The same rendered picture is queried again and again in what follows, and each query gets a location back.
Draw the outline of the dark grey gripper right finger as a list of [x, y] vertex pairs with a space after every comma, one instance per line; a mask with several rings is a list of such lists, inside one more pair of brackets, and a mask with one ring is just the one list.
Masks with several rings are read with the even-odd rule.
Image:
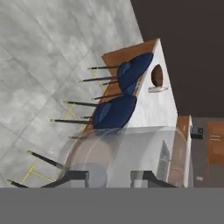
[[157, 188], [157, 187], [172, 187], [175, 188], [175, 185], [171, 185], [163, 180], [158, 179], [152, 171], [131, 171], [130, 172], [130, 187], [135, 187], [136, 180], [146, 180], [148, 188]]

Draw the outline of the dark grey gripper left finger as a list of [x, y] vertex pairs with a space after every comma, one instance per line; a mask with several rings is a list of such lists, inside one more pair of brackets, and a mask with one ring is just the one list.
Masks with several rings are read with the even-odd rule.
[[83, 181], [84, 187], [89, 188], [89, 171], [68, 171], [62, 178], [57, 179], [56, 181], [43, 185], [43, 188], [54, 188], [54, 187], [72, 187], [72, 181]]

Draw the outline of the wooden cabinet run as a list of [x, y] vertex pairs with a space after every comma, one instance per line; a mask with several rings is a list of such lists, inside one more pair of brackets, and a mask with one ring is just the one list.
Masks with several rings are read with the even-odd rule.
[[224, 166], [224, 121], [207, 123], [206, 175], [210, 165]]

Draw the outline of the clear glass bowl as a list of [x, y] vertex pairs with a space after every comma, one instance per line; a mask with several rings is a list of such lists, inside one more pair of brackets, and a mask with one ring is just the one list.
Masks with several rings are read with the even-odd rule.
[[[132, 138], [145, 140], [150, 132], [148, 127], [144, 127], [79, 133], [68, 139], [58, 161], [68, 170], [89, 171], [91, 188], [128, 188], [131, 171], [150, 171], [139, 167], [147, 157], [148, 145], [137, 146]], [[143, 185], [142, 180], [135, 181], [135, 187]]]

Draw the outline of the white-topped wooden dining counter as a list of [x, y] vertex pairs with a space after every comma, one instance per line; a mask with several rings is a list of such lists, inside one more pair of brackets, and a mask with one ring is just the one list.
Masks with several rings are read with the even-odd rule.
[[[158, 40], [153, 49], [154, 57], [143, 75], [136, 92], [136, 108], [126, 125], [127, 130], [150, 129], [145, 140], [136, 136], [134, 144], [147, 144], [147, 157], [139, 165], [142, 170], [151, 170], [158, 179], [177, 187], [188, 187], [191, 177], [190, 133], [182, 132], [178, 127], [178, 112], [172, 92], [169, 74], [161, 42]], [[155, 87], [151, 81], [151, 72], [159, 64], [163, 70], [163, 86], [168, 90], [149, 93], [148, 88]]]

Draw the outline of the small black box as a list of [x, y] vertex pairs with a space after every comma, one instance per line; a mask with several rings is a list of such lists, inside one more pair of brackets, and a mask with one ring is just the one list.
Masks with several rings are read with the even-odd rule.
[[191, 128], [191, 139], [203, 140], [204, 129], [203, 128]]

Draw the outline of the small white plate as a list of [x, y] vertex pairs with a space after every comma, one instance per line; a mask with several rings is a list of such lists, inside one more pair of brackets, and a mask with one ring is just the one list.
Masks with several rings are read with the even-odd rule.
[[149, 87], [148, 92], [149, 93], [160, 93], [168, 90], [168, 87]]

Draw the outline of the brown round bowl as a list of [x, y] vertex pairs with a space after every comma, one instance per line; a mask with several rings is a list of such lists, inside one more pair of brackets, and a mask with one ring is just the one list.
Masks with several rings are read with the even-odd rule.
[[162, 67], [157, 64], [155, 65], [155, 67], [152, 69], [152, 72], [151, 72], [151, 81], [152, 81], [152, 84], [155, 86], [155, 87], [162, 87], [163, 86], [163, 70], [162, 70]]

